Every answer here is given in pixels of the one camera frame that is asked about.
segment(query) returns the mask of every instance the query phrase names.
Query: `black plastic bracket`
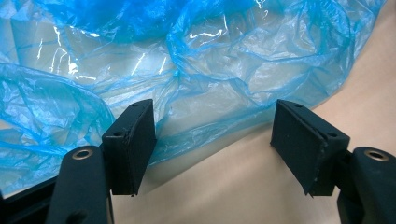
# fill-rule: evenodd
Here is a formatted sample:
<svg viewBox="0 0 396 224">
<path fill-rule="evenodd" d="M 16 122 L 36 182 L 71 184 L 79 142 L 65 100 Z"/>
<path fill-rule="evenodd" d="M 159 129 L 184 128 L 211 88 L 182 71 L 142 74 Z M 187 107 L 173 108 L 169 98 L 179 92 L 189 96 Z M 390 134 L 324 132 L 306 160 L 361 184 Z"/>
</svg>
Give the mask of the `black plastic bracket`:
<svg viewBox="0 0 396 224">
<path fill-rule="evenodd" d="M 309 109 L 278 100 L 271 145 L 303 186 L 305 194 L 341 192 L 342 223 L 396 223 L 396 159 L 388 152 L 358 147 Z"/>
<path fill-rule="evenodd" d="M 68 152 L 57 177 L 0 197 L 0 223 L 112 223 L 110 190 L 137 194 L 157 142 L 152 100 L 130 105 L 102 140 Z"/>
<path fill-rule="evenodd" d="M 289 166 L 304 193 L 332 195 L 331 175 L 349 137 L 302 105 L 277 101 L 271 145 Z"/>
</svg>

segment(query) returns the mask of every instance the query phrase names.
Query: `screw hole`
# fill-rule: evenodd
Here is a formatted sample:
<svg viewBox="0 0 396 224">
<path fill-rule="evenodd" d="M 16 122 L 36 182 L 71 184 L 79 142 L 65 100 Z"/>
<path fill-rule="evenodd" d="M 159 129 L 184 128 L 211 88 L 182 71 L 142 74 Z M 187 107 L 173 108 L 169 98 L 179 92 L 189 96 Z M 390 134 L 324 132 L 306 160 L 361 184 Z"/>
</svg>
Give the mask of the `screw hole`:
<svg viewBox="0 0 396 224">
<path fill-rule="evenodd" d="M 327 133 L 330 137 L 336 137 L 338 136 L 336 133 Z"/>
<path fill-rule="evenodd" d="M 66 223 L 67 224 L 80 224 L 87 218 L 87 212 L 85 211 L 77 211 L 70 214 L 67 217 Z"/>
<path fill-rule="evenodd" d="M 364 154 L 376 161 L 388 161 L 389 157 L 382 152 L 374 151 L 371 149 L 365 150 Z"/>
<path fill-rule="evenodd" d="M 120 137 L 120 136 L 123 136 L 123 132 L 115 132 L 115 133 L 113 133 L 113 135 L 116 137 Z"/>
<path fill-rule="evenodd" d="M 73 154 L 74 160 L 84 160 L 89 158 L 93 154 L 91 149 L 81 149 Z"/>
</svg>

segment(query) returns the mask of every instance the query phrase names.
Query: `plastic wrinkle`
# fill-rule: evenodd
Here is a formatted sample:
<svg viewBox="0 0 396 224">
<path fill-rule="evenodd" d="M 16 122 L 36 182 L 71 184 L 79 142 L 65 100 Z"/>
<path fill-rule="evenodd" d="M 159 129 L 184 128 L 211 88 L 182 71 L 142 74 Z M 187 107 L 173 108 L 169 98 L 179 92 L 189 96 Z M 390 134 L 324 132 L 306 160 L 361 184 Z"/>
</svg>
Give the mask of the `plastic wrinkle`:
<svg viewBox="0 0 396 224">
<path fill-rule="evenodd" d="M 277 99 L 317 105 L 384 3 L 3 0 L 0 189 L 56 175 L 139 100 L 154 100 L 151 165 L 271 121 Z"/>
</svg>

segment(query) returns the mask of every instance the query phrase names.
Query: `plastic sheet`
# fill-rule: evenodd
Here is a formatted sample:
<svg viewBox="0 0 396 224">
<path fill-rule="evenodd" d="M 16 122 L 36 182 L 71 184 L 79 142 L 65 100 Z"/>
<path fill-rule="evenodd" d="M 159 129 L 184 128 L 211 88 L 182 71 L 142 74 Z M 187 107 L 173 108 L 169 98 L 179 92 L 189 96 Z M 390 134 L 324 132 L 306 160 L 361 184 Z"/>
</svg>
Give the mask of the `plastic sheet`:
<svg viewBox="0 0 396 224">
<path fill-rule="evenodd" d="M 346 80 L 383 4 L 3 0 L 1 119 L 13 129 L 0 188 L 56 174 L 67 150 L 100 144 L 108 108 L 138 100 L 154 100 L 151 164 L 270 121 L 278 98 L 316 105 Z"/>
</svg>

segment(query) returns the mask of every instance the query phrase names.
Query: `translucent plastic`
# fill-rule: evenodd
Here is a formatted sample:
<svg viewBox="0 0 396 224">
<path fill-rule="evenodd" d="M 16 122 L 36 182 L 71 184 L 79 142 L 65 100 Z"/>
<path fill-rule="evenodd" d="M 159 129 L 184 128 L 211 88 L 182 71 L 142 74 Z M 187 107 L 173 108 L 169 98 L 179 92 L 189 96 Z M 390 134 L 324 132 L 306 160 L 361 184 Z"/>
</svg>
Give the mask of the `translucent plastic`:
<svg viewBox="0 0 396 224">
<path fill-rule="evenodd" d="M 271 121 L 276 99 L 316 105 L 346 80 L 384 2 L 3 0 L 1 119 L 13 129 L 0 136 L 0 188 L 55 175 L 67 150 L 100 144 L 109 110 L 138 100 L 154 100 L 150 164 Z"/>
</svg>

